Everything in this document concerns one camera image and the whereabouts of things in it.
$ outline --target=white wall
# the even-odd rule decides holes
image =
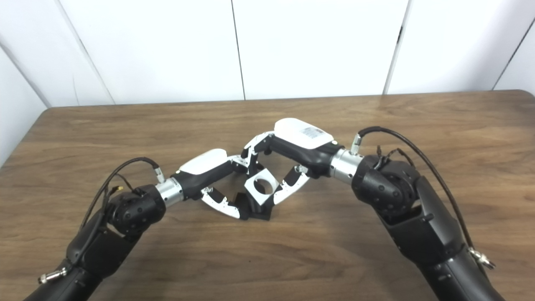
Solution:
[[[0,166],[46,109],[0,49]]]
[[[234,0],[246,99],[381,94],[406,0]]]
[[[535,95],[535,26],[531,27],[494,89],[522,89]]]
[[[51,106],[113,104],[54,0],[0,1],[0,42]]]
[[[412,0],[387,92],[492,89],[533,18],[532,0]]]
[[[116,103],[243,100],[230,0],[61,2]]]

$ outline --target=wooden table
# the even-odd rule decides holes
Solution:
[[[23,299],[60,263],[118,164],[148,156],[168,175],[212,148],[238,154],[284,117],[346,145],[371,125],[412,139],[450,185],[478,249],[497,263],[489,272],[495,287],[507,300],[535,299],[535,99],[521,91],[49,109],[0,170],[0,299]],[[374,134],[362,153],[376,144],[401,146]],[[261,162],[278,179],[293,166],[276,154]],[[141,163],[124,175],[134,185],[155,183]],[[232,197],[243,181],[231,176],[216,187]],[[234,220],[201,201],[171,207],[91,300],[435,297],[371,208],[322,178],[275,207],[270,222]]]

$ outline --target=cable connector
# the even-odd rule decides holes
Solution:
[[[361,143],[362,143],[362,137],[359,134],[355,135],[355,139],[353,140],[353,144],[351,145],[351,149],[349,150],[349,153],[351,155],[357,155],[358,149],[361,147]]]
[[[165,182],[165,176],[162,172],[162,169],[160,167],[158,168],[155,168],[154,169],[154,172],[156,173],[156,178],[158,178],[158,182],[161,184],[163,182]]]
[[[62,268],[60,270],[55,270],[52,273],[41,275],[41,277],[39,277],[37,279],[37,282],[39,284],[44,284],[44,283],[47,283],[47,282],[50,282],[50,281],[54,281],[55,279],[58,279],[60,277],[64,277],[65,275],[67,275],[67,269],[66,268]]]
[[[495,269],[496,265],[490,261],[483,253],[476,251],[473,247],[468,248],[470,255],[480,264],[488,269]]]

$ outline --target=circular hole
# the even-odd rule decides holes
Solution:
[[[271,184],[264,180],[264,179],[258,179],[255,181],[255,188],[256,188],[256,191],[258,191],[259,193],[261,194],[272,194],[273,193],[273,189],[271,189]]]

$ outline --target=label sticker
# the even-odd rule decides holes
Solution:
[[[310,138],[310,139],[314,139],[316,137],[319,137],[319,136],[325,134],[324,131],[318,129],[315,126],[306,127],[304,129],[302,129],[300,132],[305,134],[305,135],[307,135],[307,137]]]

